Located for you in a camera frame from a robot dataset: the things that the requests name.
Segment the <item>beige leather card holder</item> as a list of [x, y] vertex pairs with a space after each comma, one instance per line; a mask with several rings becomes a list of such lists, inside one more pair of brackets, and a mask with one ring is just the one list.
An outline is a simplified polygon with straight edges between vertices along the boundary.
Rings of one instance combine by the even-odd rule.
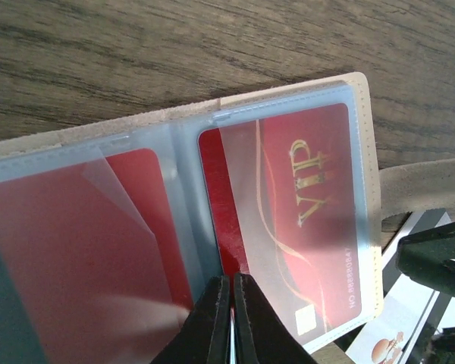
[[353, 72], [0, 142], [0, 363], [455, 363], [455, 158]]

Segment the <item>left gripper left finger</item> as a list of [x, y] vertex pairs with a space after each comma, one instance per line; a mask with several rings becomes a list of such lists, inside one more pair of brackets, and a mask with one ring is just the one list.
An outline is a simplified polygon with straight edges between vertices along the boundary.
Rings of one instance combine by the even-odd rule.
[[209, 280], [179, 333], [152, 363], [228, 363], [230, 333], [231, 284], [222, 275]]

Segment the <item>red card gold vip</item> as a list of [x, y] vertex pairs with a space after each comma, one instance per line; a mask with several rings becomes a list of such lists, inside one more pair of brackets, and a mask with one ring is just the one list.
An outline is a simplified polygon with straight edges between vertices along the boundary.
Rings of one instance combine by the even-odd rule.
[[226, 271], [252, 275], [302, 343], [356, 318], [362, 304], [348, 107], [212, 128], [198, 141]]

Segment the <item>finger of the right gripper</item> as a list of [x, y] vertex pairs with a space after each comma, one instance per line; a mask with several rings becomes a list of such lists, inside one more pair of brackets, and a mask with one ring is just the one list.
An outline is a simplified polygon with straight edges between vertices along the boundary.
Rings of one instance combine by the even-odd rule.
[[429, 344], [426, 362], [429, 364], [455, 364], [455, 328], [444, 328]]
[[412, 281], [455, 297], [455, 222], [401, 238], [396, 266]]

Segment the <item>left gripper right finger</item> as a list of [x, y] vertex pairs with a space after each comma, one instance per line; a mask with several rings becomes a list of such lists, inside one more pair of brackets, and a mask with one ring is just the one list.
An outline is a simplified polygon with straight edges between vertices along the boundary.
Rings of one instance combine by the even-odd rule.
[[234, 276], [234, 349], [238, 363], [310, 364], [253, 276]]

